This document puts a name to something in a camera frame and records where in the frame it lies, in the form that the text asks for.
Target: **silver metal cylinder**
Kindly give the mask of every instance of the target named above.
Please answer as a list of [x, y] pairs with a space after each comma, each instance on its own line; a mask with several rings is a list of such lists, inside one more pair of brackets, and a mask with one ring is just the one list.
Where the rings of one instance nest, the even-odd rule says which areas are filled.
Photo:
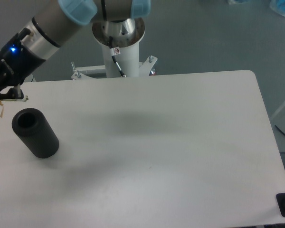
[[60, 46], [81, 28], [65, 15], [57, 0], [50, 0], [33, 19], [44, 34]]
[[102, 23], [103, 33], [109, 38], [113, 37], [115, 41], [132, 39], [135, 35], [135, 20], [127, 19], [122, 22], [109, 22]]

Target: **black cylinder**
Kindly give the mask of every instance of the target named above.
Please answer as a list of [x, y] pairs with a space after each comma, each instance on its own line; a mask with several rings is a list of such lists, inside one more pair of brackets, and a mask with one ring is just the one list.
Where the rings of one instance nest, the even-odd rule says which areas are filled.
[[59, 148], [59, 141], [42, 112], [27, 108], [18, 112], [12, 120], [16, 135], [38, 158], [48, 158]]

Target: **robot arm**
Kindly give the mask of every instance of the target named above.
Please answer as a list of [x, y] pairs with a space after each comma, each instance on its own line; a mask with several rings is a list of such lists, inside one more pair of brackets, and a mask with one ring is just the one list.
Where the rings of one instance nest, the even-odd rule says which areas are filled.
[[90, 22], [122, 21], [149, 14], [151, 0], [51, 0], [0, 51], [0, 100], [23, 99], [20, 85]]

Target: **white tabletop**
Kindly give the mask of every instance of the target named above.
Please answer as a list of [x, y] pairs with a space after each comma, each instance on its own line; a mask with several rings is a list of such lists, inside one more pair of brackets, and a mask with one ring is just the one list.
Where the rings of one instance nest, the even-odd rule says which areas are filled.
[[[250, 71], [27, 83], [0, 118], [0, 228], [285, 223], [285, 171]], [[34, 107], [59, 138], [36, 158], [11, 128]]]

